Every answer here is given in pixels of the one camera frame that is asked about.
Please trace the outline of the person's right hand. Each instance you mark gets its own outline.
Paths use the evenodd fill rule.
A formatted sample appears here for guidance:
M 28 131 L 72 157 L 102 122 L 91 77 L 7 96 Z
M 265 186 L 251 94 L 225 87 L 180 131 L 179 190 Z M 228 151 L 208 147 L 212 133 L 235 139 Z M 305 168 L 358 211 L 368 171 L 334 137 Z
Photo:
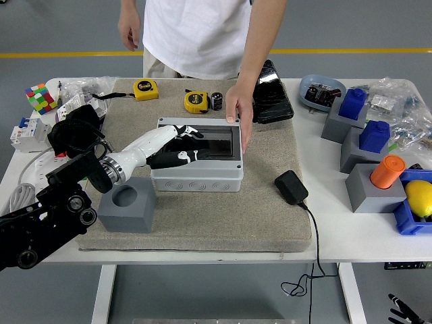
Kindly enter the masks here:
M 137 50 L 140 43 L 140 15 L 135 8 L 122 8 L 118 30 L 122 43 L 129 51 Z

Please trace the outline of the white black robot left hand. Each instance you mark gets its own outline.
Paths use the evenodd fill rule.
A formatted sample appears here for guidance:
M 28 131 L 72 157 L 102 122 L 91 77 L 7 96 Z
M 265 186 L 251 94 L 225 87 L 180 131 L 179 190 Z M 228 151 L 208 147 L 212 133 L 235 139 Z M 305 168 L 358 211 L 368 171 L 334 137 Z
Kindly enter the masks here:
M 191 136 L 203 137 L 190 126 L 168 125 L 155 128 L 137 138 L 122 151 L 109 153 L 103 158 L 104 168 L 110 174 L 112 183 L 120 185 L 131 178 L 137 167 L 148 165 L 151 169 L 167 169 L 207 158 L 210 154 L 208 149 L 159 153 L 173 139 Z

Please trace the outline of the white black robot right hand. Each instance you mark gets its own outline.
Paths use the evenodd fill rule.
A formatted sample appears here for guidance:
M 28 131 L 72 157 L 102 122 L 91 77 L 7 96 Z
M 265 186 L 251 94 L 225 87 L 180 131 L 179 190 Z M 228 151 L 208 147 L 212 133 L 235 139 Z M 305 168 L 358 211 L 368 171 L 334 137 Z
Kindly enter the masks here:
M 420 318 L 406 303 L 400 300 L 393 294 L 388 294 L 388 298 L 398 307 L 397 309 L 391 308 L 390 312 L 397 316 L 396 318 L 389 317 L 388 320 L 391 323 L 415 323 L 423 324 L 427 323 L 425 320 Z

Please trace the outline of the person's left hand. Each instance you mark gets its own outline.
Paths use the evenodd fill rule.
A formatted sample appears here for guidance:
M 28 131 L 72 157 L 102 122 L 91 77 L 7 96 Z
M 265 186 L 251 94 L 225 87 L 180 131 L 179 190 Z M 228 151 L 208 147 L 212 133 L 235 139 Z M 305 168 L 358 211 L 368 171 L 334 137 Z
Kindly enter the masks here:
M 237 114 L 240 116 L 241 146 L 245 153 L 252 136 L 252 95 L 254 84 L 237 79 L 225 96 L 226 120 L 233 123 Z

